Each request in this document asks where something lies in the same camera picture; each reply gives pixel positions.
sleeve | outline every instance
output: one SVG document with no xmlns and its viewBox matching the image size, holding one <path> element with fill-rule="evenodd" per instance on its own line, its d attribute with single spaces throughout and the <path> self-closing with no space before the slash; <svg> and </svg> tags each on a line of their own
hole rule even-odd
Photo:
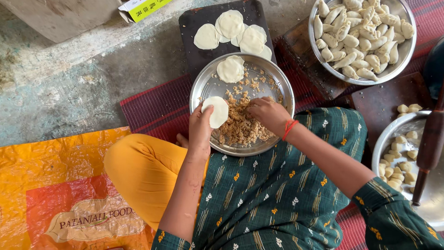
<svg viewBox="0 0 444 250">
<path fill-rule="evenodd" d="M 352 198 L 366 223 L 369 250 L 444 249 L 439 234 L 410 205 L 410 201 L 375 177 Z"/>
<path fill-rule="evenodd" d="M 163 249 L 177 249 L 188 250 L 190 249 L 190 243 L 182 238 L 169 234 L 161 229 L 158 229 L 154 236 L 152 250 Z"/>
</svg>

rolling pin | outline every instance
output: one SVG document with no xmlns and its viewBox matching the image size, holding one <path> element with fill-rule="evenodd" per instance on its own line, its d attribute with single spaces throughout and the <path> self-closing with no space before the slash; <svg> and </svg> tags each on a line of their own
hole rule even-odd
<svg viewBox="0 0 444 250">
<path fill-rule="evenodd" d="M 444 145 L 444 83 L 435 109 L 425 121 L 416 164 L 419 167 L 412 205 L 420 206 L 422 192 L 430 170 L 436 168 Z"/>
</svg>

steel bowl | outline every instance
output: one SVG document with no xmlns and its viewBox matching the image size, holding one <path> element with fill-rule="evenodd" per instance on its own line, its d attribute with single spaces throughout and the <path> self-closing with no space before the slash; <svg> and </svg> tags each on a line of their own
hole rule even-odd
<svg viewBox="0 0 444 250">
<path fill-rule="evenodd" d="M 418 174 L 418 166 L 416 161 L 407 157 L 408 150 L 418 150 L 424 130 L 425 120 L 431 111 L 419 111 L 410 113 L 394 120 L 387 128 L 384 129 L 376 142 L 372 157 L 372 171 L 379 176 L 379 160 L 381 156 L 388 153 L 391 143 L 395 141 L 395 137 L 405 135 L 407 132 L 415 130 L 418 132 L 418 139 L 409 139 L 406 144 L 402 144 L 402 157 L 395 159 L 391 163 L 391 167 L 397 166 L 398 163 L 409 161 L 412 165 L 412 172 Z M 402 184 L 402 194 L 406 199 L 411 200 L 413 194 L 409 191 L 412 187 Z M 430 171 L 427 177 L 424 192 L 421 196 L 421 206 L 413 206 L 413 209 L 426 220 L 437 231 L 444 230 L 444 152 L 441 154 L 438 166 Z"/>
<path fill-rule="evenodd" d="M 191 89 L 190 95 L 190 113 L 192 113 L 199 103 L 203 101 L 203 99 L 212 97 L 212 96 L 220 96 L 224 99 L 227 98 L 225 94 L 227 89 L 233 92 L 233 86 L 238 86 L 238 84 L 225 83 L 219 79 L 219 77 L 213 77 L 216 73 L 216 68 L 219 63 L 225 60 L 229 56 L 240 56 L 245 61 L 244 66 L 248 69 L 249 75 L 248 79 L 255 78 L 256 75 L 260 75 L 260 70 L 262 69 L 267 76 L 272 77 L 276 82 L 276 85 L 279 87 L 278 90 L 271 89 L 270 85 L 266 81 L 265 83 L 260 82 L 260 89 L 264 89 L 265 92 L 257 92 L 254 91 L 249 86 L 243 86 L 243 90 L 248 90 L 248 96 L 253 99 L 257 97 L 266 97 L 272 96 L 275 100 L 278 100 L 278 96 L 282 93 L 284 100 L 283 105 L 286 107 L 289 114 L 294 114 L 294 96 L 293 90 L 291 88 L 290 82 L 288 81 L 285 74 L 278 68 L 276 64 L 272 61 L 267 60 L 261 56 L 257 56 L 249 53 L 231 53 L 221 56 L 212 62 L 210 62 L 197 76 L 196 80 L 193 83 L 193 88 Z M 241 95 L 233 95 L 233 98 L 240 99 Z M 219 140 L 215 137 L 210 138 L 210 145 L 215 150 L 222 152 L 227 155 L 237 156 L 237 157 L 245 157 L 252 156 L 263 153 L 269 149 L 271 149 L 274 145 L 279 142 L 280 138 L 275 136 L 266 141 L 262 141 L 257 139 L 255 143 L 252 143 L 250 146 L 243 145 L 231 145 L 228 146 L 226 144 L 221 144 Z"/>
<path fill-rule="evenodd" d="M 342 4 L 341 0 L 325 0 L 325 2 L 329 7 L 335 4 Z M 330 66 L 330 64 L 326 63 L 325 60 L 322 58 L 321 52 L 316 46 L 316 41 L 314 39 L 314 32 L 313 32 L 314 17 L 315 15 L 319 14 L 317 9 L 318 1 L 315 1 L 315 4 L 309 16 L 308 33 L 309 33 L 311 47 L 313 48 L 314 54 L 316 55 L 317 59 L 322 64 L 322 66 L 324 66 L 330 73 L 332 73 L 337 78 L 357 85 L 380 84 L 390 79 L 393 79 L 399 73 L 401 73 L 401 71 L 404 70 L 404 68 L 407 66 L 410 59 L 412 58 L 416 44 L 416 23 L 412 11 L 410 10 L 410 8 L 408 7 L 407 3 L 404 0 L 381 0 L 381 4 L 385 4 L 390 8 L 390 14 L 399 15 L 401 19 L 405 19 L 408 23 L 410 23 L 413 26 L 415 33 L 412 38 L 406 39 L 404 43 L 398 45 L 398 52 L 399 52 L 398 62 L 394 65 L 388 65 L 387 68 L 381 74 L 377 75 L 379 80 L 373 81 L 364 78 L 359 78 L 359 80 L 355 80 L 346 77 L 343 74 L 339 73 L 338 71 L 334 70 Z"/>
</svg>

green kurta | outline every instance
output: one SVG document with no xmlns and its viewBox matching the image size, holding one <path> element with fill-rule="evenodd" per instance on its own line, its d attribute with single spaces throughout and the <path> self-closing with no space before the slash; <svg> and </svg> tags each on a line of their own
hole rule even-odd
<svg viewBox="0 0 444 250">
<path fill-rule="evenodd" d="M 367 128 L 361 114 L 317 108 L 296 119 L 360 161 Z M 444 249 L 443 239 L 380 178 L 353 198 L 369 249 Z M 342 240 L 336 214 L 350 200 L 301 151 L 281 141 L 252 157 L 211 155 L 193 241 L 159 228 L 152 249 L 335 249 Z"/>
</svg>

woman's left hand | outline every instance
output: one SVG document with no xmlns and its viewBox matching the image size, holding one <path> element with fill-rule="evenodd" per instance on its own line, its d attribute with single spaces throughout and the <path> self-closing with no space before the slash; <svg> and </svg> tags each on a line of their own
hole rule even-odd
<svg viewBox="0 0 444 250">
<path fill-rule="evenodd" d="M 213 113 L 214 107 L 208 106 L 202 112 L 202 104 L 200 104 L 190 116 L 189 128 L 189 145 L 188 153 L 190 156 L 207 160 L 210 155 L 210 115 Z"/>
</svg>

